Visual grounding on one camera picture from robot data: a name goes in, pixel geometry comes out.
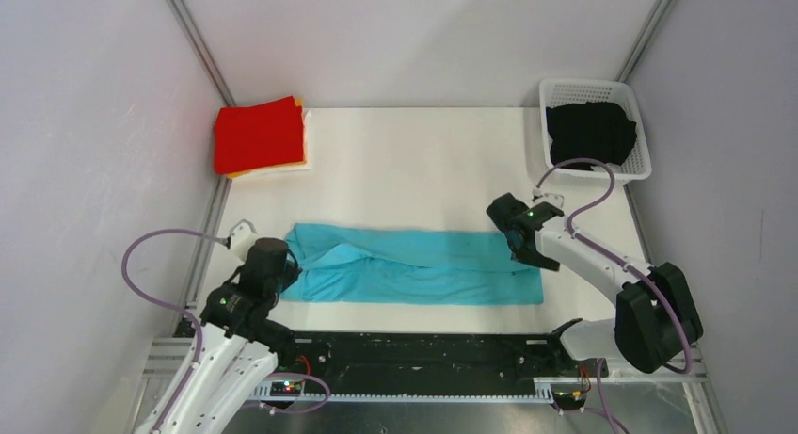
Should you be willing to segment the cyan t-shirt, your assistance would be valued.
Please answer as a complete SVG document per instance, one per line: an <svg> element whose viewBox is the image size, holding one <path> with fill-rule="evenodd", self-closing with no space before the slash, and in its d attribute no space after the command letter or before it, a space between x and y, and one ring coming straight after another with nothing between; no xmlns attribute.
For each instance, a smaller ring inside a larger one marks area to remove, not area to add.
<svg viewBox="0 0 798 434"><path fill-rule="evenodd" d="M512 260L498 232L372 230L297 223L301 268L283 296L302 302L540 305L539 269Z"/></svg>

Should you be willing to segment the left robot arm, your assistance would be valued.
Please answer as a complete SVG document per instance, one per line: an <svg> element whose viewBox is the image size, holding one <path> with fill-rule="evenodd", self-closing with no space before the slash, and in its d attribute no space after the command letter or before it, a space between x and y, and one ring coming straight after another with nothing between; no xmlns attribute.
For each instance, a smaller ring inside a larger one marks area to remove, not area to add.
<svg viewBox="0 0 798 434"><path fill-rule="evenodd" d="M218 242L241 264L200 315L185 315L195 329L191 346L139 433L219 433L257 385L295 366L294 332L269 317L299 277L294 254L277 238L233 233Z"/></svg>

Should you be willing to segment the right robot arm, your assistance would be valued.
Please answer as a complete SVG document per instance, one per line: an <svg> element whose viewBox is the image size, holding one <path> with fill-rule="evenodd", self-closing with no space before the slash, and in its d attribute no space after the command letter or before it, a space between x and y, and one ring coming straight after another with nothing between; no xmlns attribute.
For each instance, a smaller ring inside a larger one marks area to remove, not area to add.
<svg viewBox="0 0 798 434"><path fill-rule="evenodd" d="M546 353L550 369L570 375L584 359L622 359L651 374L684 358L704 334L683 271L671 263L652 265L601 243L575 226L562 198L543 194L527 205L510 193L495 199L487 215L505 236L514 261L559 271L567 268L596 288L614 306L614 316L578 321Z"/></svg>

